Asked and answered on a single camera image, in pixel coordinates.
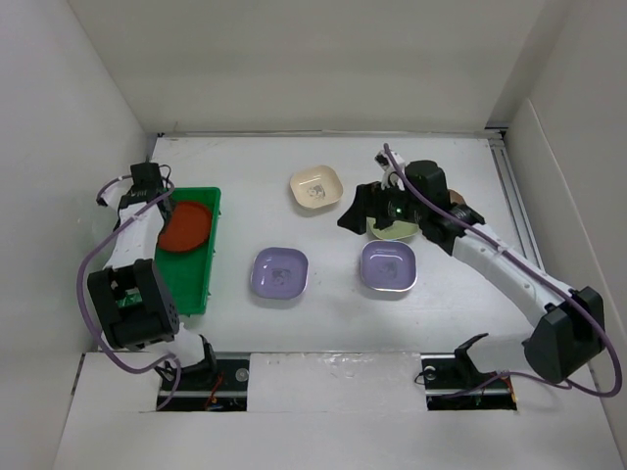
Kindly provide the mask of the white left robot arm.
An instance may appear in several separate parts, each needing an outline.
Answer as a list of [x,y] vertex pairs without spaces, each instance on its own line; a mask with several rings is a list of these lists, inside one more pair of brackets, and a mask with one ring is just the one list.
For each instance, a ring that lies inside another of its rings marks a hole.
[[133,374],[184,374],[204,389],[217,379],[215,353],[204,336],[181,323],[155,261],[158,238],[173,221],[172,192],[154,163],[134,164],[128,175],[99,190],[98,205],[114,210],[118,224],[97,248],[114,248],[95,272],[87,270],[93,256],[81,262],[76,296],[85,325],[117,367]]

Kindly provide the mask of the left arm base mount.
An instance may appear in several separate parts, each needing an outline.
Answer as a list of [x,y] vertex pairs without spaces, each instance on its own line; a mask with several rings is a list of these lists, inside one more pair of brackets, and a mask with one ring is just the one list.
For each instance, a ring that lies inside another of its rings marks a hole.
[[199,366],[187,367],[173,395],[175,372],[168,367],[160,372],[157,394],[158,411],[171,412],[244,412],[248,405],[250,357],[244,354],[219,354],[217,371]]

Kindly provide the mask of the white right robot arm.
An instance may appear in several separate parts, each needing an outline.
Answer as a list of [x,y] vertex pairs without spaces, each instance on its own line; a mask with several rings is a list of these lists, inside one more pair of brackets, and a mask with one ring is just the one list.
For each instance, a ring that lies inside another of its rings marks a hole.
[[550,383],[562,382],[605,350],[603,299],[597,291],[574,290],[507,248],[482,215],[452,200],[436,163],[402,164],[384,154],[376,161],[383,178],[357,186],[338,226],[362,235],[369,219],[379,229],[416,224],[427,240],[479,272],[525,315],[533,331],[522,342],[524,357]]

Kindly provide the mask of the purple square plate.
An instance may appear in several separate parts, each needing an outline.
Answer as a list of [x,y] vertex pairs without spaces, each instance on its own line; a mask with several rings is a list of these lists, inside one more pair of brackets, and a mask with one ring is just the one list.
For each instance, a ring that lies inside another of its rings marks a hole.
[[362,249],[360,274],[363,284],[380,292],[403,293],[417,280],[413,249],[400,241],[373,240]]
[[306,289],[309,260],[296,249],[269,247],[261,250],[253,263],[250,285],[260,298],[290,301]]

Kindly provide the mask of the green square panda plate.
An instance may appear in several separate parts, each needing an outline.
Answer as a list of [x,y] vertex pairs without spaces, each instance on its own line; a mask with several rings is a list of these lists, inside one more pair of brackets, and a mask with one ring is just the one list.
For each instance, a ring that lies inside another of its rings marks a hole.
[[369,232],[379,240],[404,240],[414,236],[419,231],[419,227],[416,224],[403,221],[395,221],[385,229],[376,228],[373,217],[368,217],[366,222]]

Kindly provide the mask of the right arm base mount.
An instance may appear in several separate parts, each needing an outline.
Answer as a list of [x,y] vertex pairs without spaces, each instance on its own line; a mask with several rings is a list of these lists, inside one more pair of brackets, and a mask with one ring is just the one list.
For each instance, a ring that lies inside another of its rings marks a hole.
[[424,354],[420,360],[414,383],[424,388],[429,411],[517,410],[509,379],[499,378],[478,389],[496,372],[480,372],[471,360],[463,361],[453,353]]

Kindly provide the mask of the aluminium rail right side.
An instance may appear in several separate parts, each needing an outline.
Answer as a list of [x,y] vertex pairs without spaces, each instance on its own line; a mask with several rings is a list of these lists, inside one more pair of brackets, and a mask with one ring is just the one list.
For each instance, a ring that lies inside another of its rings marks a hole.
[[533,229],[508,158],[505,141],[506,129],[504,127],[487,127],[485,131],[487,132],[488,145],[506,197],[506,203],[513,219],[521,253],[537,267],[544,268]]

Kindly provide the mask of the red round plate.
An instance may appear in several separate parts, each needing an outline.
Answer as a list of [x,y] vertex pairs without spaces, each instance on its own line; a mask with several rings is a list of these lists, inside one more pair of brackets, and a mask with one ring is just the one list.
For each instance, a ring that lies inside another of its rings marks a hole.
[[211,234],[211,220],[202,215],[175,215],[157,246],[169,253],[186,253],[203,245]]
[[179,202],[159,236],[157,246],[169,253],[191,252],[209,240],[212,225],[213,214],[205,205],[194,201]]

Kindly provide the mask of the cream square panda plate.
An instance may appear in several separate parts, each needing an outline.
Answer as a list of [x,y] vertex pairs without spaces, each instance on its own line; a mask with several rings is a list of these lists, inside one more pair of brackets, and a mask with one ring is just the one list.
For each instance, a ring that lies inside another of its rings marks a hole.
[[295,172],[290,178],[289,186],[296,203],[312,211],[334,205],[344,194],[339,176],[328,165]]

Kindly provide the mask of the green plastic bin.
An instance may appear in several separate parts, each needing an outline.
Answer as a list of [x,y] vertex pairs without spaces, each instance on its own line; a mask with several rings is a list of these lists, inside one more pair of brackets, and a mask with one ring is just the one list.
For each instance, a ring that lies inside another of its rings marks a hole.
[[210,279],[220,216],[221,191],[217,187],[178,188],[172,197],[176,203],[194,201],[205,205],[213,214],[209,240],[187,253],[169,253],[156,248],[155,261],[163,275],[178,311],[182,315],[205,313],[210,296]]

